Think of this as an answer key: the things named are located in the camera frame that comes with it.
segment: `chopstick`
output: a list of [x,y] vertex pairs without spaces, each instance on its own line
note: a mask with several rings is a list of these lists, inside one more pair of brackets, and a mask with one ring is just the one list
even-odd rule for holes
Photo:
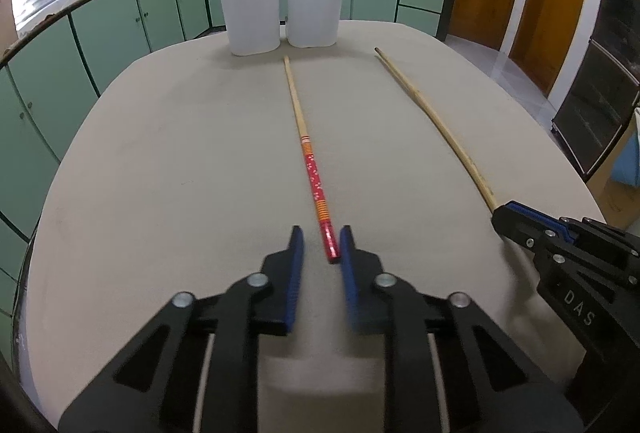
[[469,154],[465,151],[464,148],[460,145],[460,143],[456,140],[456,138],[451,133],[450,129],[444,123],[444,121],[440,118],[437,112],[433,109],[427,100],[422,96],[420,90],[418,90],[414,85],[412,85],[411,81],[405,76],[396,65],[393,64],[387,55],[382,52],[378,47],[374,49],[382,62],[386,65],[386,68],[391,72],[391,75],[395,77],[395,79],[400,83],[402,90],[409,95],[409,97],[414,100],[414,103],[422,109],[422,111],[427,114],[433,124],[435,124],[438,131],[442,134],[444,139],[449,143],[450,147],[456,153],[460,162],[462,162],[469,176],[473,179],[484,202],[486,203],[489,210],[493,213],[495,208],[498,207],[498,203],[495,199],[494,192],[491,191],[489,184],[487,184],[484,177],[480,174],[478,167],[474,163],[474,161],[469,157]]
[[311,139],[306,130],[305,118],[302,114],[302,107],[298,99],[298,91],[293,81],[293,72],[291,72],[291,64],[289,56],[284,57],[284,70],[287,74],[287,83],[289,83],[289,93],[291,94],[291,103],[293,104],[293,113],[296,117],[296,126],[300,135],[300,144],[302,145],[302,153],[305,156],[306,175],[309,178],[311,186],[311,194],[314,198],[316,206],[316,217],[320,225],[320,233],[322,235],[322,243],[324,244],[324,252],[329,263],[336,263],[340,259],[340,251],[338,250],[338,242],[335,239],[334,226],[331,223],[329,208],[324,198],[324,190],[320,182],[320,174],[318,165],[314,158],[314,152],[311,148]]

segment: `countertop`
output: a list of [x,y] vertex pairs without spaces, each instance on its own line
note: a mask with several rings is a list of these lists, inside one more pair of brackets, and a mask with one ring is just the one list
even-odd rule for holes
[[460,161],[385,70],[433,103],[499,203],[602,216],[557,146],[493,80],[404,25],[340,22],[338,43],[235,57],[226,34],[133,63],[82,124],[40,219],[26,291],[33,380],[54,424],[178,291],[220,293],[305,233],[292,336],[260,340],[261,432],[379,431],[382,337],[348,329],[324,257],[282,63],[288,54],[334,226],[424,292],[466,291],[556,381],[584,351],[497,236]]

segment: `floor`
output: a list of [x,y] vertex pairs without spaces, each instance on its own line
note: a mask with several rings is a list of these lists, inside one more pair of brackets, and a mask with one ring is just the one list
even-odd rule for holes
[[551,136],[551,119],[556,116],[556,109],[506,54],[456,36],[447,36],[445,43],[498,83],[556,142]]

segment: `silver screw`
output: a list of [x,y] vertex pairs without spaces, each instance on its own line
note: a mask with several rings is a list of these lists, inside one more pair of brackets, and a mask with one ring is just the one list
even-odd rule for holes
[[261,272],[254,272],[246,277],[246,282],[252,287],[264,287],[269,283],[269,276]]
[[396,284],[396,277],[388,272],[383,272],[376,276],[376,285],[382,288],[393,287]]
[[193,303],[193,294],[190,292],[178,292],[172,300],[171,303],[174,304],[174,307],[185,308]]
[[471,303],[471,298],[469,298],[469,296],[464,292],[454,292],[449,296],[449,301],[454,307],[465,308],[469,306],[469,303]]

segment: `table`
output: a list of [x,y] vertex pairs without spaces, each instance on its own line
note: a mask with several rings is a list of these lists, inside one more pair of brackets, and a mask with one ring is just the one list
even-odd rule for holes
[[334,226],[418,290],[463,290],[556,381],[583,350],[535,294],[529,253],[495,235],[475,185],[374,54],[433,103],[494,189],[555,217],[601,219],[557,146],[493,80],[393,23],[340,22],[338,43],[235,57],[225,34],[155,52],[110,85],[47,196],[26,294],[44,412],[62,411],[178,291],[220,293],[305,233],[292,336],[260,341],[261,432],[378,431],[382,337],[346,323],[322,251],[282,63],[292,69]]

